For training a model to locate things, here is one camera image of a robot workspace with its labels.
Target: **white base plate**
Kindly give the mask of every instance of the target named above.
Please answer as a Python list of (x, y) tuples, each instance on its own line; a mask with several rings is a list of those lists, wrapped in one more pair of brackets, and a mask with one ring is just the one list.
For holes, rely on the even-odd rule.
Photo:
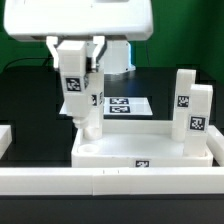
[(212, 166), (204, 157), (183, 156), (184, 144), (171, 139), (172, 121), (104, 120), (103, 137), (83, 138), (80, 129), (72, 150), (72, 167), (200, 167)]

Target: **white plastic part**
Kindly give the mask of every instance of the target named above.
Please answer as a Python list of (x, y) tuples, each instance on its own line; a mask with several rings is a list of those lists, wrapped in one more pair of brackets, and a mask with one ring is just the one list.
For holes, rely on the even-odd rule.
[(97, 58), (105, 45), (105, 36), (94, 36), (93, 44), (96, 46), (91, 57), (91, 69), (96, 72), (98, 71)]
[(51, 37), (47, 36), (46, 40), (47, 47), (49, 51), (51, 52), (53, 58), (54, 58), (54, 68), (58, 68), (58, 63), (59, 63), (59, 57), (58, 57), (58, 52), (56, 50), (56, 45), (58, 44), (58, 37)]
[(103, 91), (103, 71), (89, 73), (89, 92), (92, 95), (93, 106), (88, 117), (88, 126), (84, 129), (84, 136), (89, 140), (96, 140), (102, 137)]
[(0, 183), (0, 195), (223, 194), (224, 168), (1, 168)]
[(185, 140), (191, 84), (195, 83), (195, 76), (196, 70), (177, 71), (172, 128), (172, 139), (175, 141)]
[(20, 41), (102, 34), (147, 40), (153, 32), (152, 7), (150, 0), (6, 0), (4, 27)]
[(224, 166), (224, 136), (215, 126), (208, 127), (207, 145), (220, 166)]
[(0, 125), (0, 158), (12, 142), (10, 125)]
[(191, 86), (184, 155), (205, 155), (212, 95), (213, 89), (210, 85), (193, 84)]
[[(183, 156), (184, 143), (173, 141), (171, 121), (104, 120), (103, 137), (90, 141), (78, 130), (72, 167), (198, 167), (212, 166), (213, 156)], [(81, 148), (98, 150), (82, 153)]]
[[(87, 56), (91, 57), (95, 45), (92, 41), (87, 42)], [(107, 40), (107, 48), (99, 60), (100, 68), (105, 74), (122, 74), (135, 70), (131, 64), (131, 46), (127, 40)]]
[(77, 128), (88, 125), (92, 99), (86, 73), (86, 42), (63, 41), (57, 48), (66, 111)]

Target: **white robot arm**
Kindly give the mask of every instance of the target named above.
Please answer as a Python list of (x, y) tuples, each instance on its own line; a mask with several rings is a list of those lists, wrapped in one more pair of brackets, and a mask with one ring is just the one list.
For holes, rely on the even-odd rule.
[(102, 134), (104, 73), (133, 69), (127, 41), (153, 32), (150, 0), (6, 0), (4, 26), (19, 41), (47, 42), (68, 115), (90, 139)]

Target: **white block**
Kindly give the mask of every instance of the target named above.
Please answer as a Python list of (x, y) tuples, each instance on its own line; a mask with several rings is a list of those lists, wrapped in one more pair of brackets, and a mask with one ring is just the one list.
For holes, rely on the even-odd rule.
[(9, 125), (0, 125), (0, 158), (12, 142), (11, 127)]
[(92, 195), (95, 169), (1, 168), (0, 195)]
[(64, 40), (57, 48), (62, 73), (86, 74), (86, 42)]
[(195, 82), (196, 70), (179, 69), (176, 78), (173, 111), (172, 139), (183, 142), (185, 139), (191, 84)]
[(184, 155), (205, 156), (212, 86), (192, 85)]
[(192, 85), (190, 113), (210, 116), (212, 95), (212, 86)]
[(220, 166), (224, 166), (224, 136), (215, 126), (208, 127), (207, 145), (211, 149), (217, 163)]

